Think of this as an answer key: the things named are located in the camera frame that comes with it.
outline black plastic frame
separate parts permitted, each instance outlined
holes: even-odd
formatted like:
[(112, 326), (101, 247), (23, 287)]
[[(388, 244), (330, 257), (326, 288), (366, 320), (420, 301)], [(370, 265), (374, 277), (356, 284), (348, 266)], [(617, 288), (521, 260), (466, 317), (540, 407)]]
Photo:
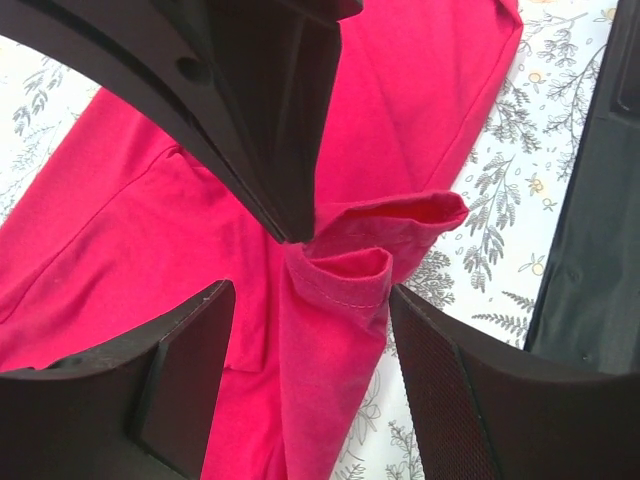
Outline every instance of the black plastic frame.
[(314, 234), (314, 174), (360, 0), (4, 0), (0, 34), (92, 78), (209, 168), (278, 241)]
[(525, 350), (640, 370), (640, 2), (621, 0)]
[(3, 477), (199, 479), (234, 303), (218, 282), (47, 369), (0, 374)]

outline screw hole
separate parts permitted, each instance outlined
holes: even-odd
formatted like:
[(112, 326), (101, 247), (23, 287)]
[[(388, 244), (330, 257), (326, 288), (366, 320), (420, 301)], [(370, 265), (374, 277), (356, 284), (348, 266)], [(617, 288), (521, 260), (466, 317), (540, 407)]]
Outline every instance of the screw hole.
[(182, 57), (176, 62), (180, 74), (192, 83), (206, 85), (211, 82), (211, 71), (202, 62), (189, 57)]

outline dark plastic panel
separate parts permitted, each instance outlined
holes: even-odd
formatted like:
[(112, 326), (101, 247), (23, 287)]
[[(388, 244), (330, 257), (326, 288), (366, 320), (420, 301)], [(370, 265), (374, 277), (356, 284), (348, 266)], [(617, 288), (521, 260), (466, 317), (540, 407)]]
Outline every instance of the dark plastic panel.
[(0, 34), (94, 79), (215, 173), (278, 241), (314, 234), (314, 173), (358, 0), (4, 0)]
[(391, 318), (426, 479), (640, 478), (640, 374), (541, 359), (404, 287)]
[(0, 374), (2, 478), (199, 479), (234, 301), (217, 283), (46, 370)]
[(525, 345), (612, 374), (640, 369), (639, 26), (621, 0)]

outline white floral bedsheet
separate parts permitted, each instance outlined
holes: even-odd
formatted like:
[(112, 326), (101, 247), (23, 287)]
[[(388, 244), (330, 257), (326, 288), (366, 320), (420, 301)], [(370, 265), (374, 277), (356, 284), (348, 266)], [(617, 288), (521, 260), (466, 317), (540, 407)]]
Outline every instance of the white floral bedsheet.
[[(408, 282), (448, 314), (518, 347), (616, 0), (521, 0), (520, 7), (526, 27), (518, 55), (454, 187), (471, 214), (463, 227), (442, 236)], [(75, 71), (0, 37), (0, 223), (97, 89)], [(391, 334), (333, 475), (424, 478)]]

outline red t-shirt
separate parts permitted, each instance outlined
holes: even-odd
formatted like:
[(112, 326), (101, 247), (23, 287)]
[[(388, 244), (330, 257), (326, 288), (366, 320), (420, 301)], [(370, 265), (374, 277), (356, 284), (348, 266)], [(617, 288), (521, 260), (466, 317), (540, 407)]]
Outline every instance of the red t-shirt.
[(520, 33), (515, 0), (374, 0), (343, 22), (308, 245), (276, 244), (101, 91), (0, 230), (0, 369), (45, 367), (231, 279), (203, 478), (326, 480), (384, 348), (392, 284), (465, 218), (436, 190), (462, 167)]

